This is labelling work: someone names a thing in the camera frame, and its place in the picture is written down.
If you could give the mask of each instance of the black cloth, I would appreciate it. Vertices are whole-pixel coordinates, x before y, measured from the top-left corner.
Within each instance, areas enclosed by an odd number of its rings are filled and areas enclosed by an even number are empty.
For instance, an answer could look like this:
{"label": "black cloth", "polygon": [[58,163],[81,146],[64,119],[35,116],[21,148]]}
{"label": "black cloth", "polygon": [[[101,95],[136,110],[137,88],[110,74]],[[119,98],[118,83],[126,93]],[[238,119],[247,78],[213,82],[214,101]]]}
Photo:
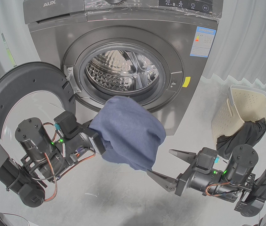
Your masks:
{"label": "black cloth", "polygon": [[237,145],[256,145],[266,132],[265,118],[256,121],[245,121],[244,126],[232,136],[220,136],[217,139],[217,151],[219,156],[229,159],[233,149]]}

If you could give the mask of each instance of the blue cloth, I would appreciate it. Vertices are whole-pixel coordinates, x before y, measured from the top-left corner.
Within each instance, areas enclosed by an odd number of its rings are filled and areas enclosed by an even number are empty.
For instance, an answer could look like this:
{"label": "blue cloth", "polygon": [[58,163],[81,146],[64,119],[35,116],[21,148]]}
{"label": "blue cloth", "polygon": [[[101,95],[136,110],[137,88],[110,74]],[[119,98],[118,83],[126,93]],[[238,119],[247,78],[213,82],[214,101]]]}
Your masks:
{"label": "blue cloth", "polygon": [[106,148],[102,157],[126,163],[135,170],[151,170],[159,145],[166,137],[163,125],[133,99],[114,96],[94,117],[89,128],[97,131]]}

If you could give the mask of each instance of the yellow warning sticker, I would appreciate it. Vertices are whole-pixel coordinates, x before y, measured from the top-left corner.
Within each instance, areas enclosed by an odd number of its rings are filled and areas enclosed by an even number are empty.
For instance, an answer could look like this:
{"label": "yellow warning sticker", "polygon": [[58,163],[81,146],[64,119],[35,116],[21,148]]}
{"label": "yellow warning sticker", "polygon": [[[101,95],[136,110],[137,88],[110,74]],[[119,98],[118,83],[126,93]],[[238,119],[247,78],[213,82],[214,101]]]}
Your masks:
{"label": "yellow warning sticker", "polygon": [[190,77],[186,77],[182,87],[188,87],[188,84],[189,84],[190,81],[191,81],[191,78]]}

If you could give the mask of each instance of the laundry basket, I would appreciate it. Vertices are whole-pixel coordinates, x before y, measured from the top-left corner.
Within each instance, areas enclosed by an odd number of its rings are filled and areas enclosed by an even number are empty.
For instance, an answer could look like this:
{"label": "laundry basket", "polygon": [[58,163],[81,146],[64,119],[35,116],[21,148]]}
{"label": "laundry basket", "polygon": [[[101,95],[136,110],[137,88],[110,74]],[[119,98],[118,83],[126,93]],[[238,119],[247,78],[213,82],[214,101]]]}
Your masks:
{"label": "laundry basket", "polygon": [[241,85],[231,85],[229,97],[222,103],[212,121],[215,144],[221,135],[231,136],[245,121],[266,119],[266,92]]}

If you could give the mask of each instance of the aux logo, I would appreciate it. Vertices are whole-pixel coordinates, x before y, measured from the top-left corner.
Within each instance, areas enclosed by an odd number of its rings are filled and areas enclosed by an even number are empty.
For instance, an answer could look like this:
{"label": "aux logo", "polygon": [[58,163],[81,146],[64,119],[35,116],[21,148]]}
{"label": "aux logo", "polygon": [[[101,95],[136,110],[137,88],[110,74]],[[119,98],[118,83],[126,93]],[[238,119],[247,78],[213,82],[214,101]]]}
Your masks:
{"label": "aux logo", "polygon": [[45,3],[43,7],[45,7],[45,6],[50,6],[50,5],[52,5],[52,4],[56,4],[56,0],[51,1],[51,2],[48,2],[48,3]]}

